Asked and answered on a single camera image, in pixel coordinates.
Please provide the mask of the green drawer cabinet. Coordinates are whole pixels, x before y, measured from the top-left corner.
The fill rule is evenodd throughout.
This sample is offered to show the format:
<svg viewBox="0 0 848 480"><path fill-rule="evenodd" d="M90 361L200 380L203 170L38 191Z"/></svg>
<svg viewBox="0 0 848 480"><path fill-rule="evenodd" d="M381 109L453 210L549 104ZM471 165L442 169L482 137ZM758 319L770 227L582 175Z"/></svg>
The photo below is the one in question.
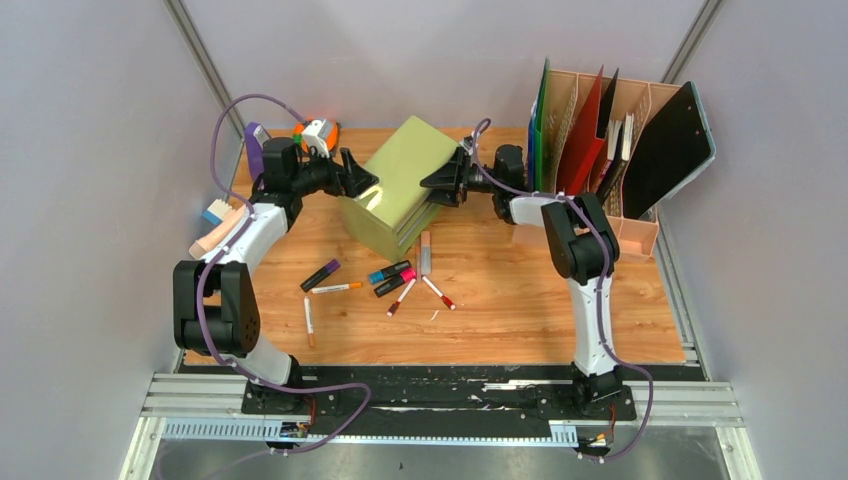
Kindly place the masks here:
<svg viewBox="0 0 848 480"><path fill-rule="evenodd" d="M424 120L409 117L364 165L378 182L355 198L341 199L349 235L391 262L401 260L440 210L427 201L430 190L420 181L444 166L459 147Z"/></svg>

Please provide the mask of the clipboard with white papers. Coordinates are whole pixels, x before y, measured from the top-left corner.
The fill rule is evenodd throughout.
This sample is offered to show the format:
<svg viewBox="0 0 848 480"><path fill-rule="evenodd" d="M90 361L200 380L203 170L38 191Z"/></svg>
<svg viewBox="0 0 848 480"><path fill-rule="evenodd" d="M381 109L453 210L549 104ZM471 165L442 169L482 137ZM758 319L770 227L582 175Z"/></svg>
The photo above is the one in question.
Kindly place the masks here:
<svg viewBox="0 0 848 480"><path fill-rule="evenodd" d="M663 107L666 166L660 200L669 200L694 181L715 159L716 144L698 87L684 83Z"/></svg>

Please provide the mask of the black Moon and Sixpence book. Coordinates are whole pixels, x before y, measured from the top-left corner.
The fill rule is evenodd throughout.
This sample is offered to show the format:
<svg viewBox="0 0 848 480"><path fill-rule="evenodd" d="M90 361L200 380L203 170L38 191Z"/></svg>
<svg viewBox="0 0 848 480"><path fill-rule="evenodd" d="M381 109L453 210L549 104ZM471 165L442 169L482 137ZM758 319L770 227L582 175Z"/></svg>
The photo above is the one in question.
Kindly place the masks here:
<svg viewBox="0 0 848 480"><path fill-rule="evenodd" d="M596 189L596 195L601 203L605 203L613 192L618 180L631 159L635 132L635 114L628 113L623 121L616 121L613 128L613 142L608 150L609 166L604 171L601 182Z"/></svg>

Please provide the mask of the peach file organizer rack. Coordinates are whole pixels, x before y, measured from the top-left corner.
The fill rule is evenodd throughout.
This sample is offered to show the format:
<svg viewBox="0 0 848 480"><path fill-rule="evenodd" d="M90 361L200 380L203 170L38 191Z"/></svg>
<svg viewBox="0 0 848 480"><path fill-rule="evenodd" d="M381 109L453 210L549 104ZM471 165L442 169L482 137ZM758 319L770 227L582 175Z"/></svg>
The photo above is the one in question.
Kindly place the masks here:
<svg viewBox="0 0 848 480"><path fill-rule="evenodd" d="M550 70L546 75L543 103L542 139L544 165L536 169L538 184L544 191L554 187L551 178L558 165L551 158L559 154L577 122L580 110L586 104L597 75L562 70ZM678 85L620 78L616 81L610 118L623 121L633 117L633 141L638 142L642 131L653 117L680 89ZM603 205L620 246L620 260L644 263L653 256L659 233L659 223L627 219L622 216L622 194L613 192Z"/></svg>

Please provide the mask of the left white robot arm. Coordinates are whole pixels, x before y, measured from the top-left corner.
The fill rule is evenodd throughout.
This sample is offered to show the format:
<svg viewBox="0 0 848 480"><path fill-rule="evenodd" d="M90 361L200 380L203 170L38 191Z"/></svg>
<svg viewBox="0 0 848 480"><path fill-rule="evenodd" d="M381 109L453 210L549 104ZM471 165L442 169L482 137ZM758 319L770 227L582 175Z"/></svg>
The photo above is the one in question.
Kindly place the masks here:
<svg viewBox="0 0 848 480"><path fill-rule="evenodd" d="M198 260L179 262L172 277L176 345L211 356L251 382L267 386L268 400L283 413L306 400L299 364L261 332L251 275L270 248L288 233L305 196L322 191L356 198L379 182L342 148L341 160L303 151L289 137L262 147L264 170L254 182L234 229Z"/></svg>

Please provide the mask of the purple Roald Dahl book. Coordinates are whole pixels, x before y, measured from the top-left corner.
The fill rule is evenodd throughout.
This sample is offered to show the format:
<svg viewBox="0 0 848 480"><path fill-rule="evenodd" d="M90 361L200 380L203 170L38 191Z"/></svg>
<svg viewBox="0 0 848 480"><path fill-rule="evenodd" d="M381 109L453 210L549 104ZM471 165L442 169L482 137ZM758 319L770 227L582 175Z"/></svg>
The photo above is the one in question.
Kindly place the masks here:
<svg viewBox="0 0 848 480"><path fill-rule="evenodd" d="M623 122L621 120L610 120L608 122L603 146L595 159L589 176L588 186L591 192L596 192L599 189L609 167L615 159L622 125Z"/></svg>

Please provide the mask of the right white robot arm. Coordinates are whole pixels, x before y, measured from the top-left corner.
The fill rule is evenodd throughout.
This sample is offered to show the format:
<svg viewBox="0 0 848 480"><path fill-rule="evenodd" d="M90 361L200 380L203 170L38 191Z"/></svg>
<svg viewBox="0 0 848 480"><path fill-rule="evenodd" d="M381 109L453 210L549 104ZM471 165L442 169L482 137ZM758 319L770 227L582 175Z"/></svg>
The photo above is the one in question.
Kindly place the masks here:
<svg viewBox="0 0 848 480"><path fill-rule="evenodd" d="M494 165L479 166L458 147L449 160L420 181L427 201L458 207L470 192L492 196L498 218L517 226L544 230L552 264L567 281L575 320L573 365L579 370L571 403L584 417L596 417L622 389L620 364L611 341L610 288L619 245L593 193L547 197L521 195L525 185L523 150L497 148Z"/></svg>

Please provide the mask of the black notebook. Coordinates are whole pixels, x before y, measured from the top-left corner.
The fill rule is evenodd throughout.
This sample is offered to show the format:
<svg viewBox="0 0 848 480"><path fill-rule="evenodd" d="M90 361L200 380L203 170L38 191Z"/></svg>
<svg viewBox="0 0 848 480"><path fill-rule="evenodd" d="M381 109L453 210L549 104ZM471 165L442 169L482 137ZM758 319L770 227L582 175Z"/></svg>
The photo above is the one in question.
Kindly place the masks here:
<svg viewBox="0 0 848 480"><path fill-rule="evenodd" d="M688 81L642 130L622 180L622 215L644 216L700 175L715 154L699 90Z"/></svg>

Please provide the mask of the red folder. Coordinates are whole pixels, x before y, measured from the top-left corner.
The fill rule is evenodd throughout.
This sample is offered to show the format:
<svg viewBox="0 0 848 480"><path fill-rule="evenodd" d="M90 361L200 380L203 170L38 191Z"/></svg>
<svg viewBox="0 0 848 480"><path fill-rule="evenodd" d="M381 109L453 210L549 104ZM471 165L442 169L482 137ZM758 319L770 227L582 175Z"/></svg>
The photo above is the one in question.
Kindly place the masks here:
<svg viewBox="0 0 848 480"><path fill-rule="evenodd" d="M618 76L616 69L606 78L604 67L601 67L594 76L578 77L578 87L587 86L587 89L557 158L555 187L558 193L577 195L584 190L606 139Z"/></svg>

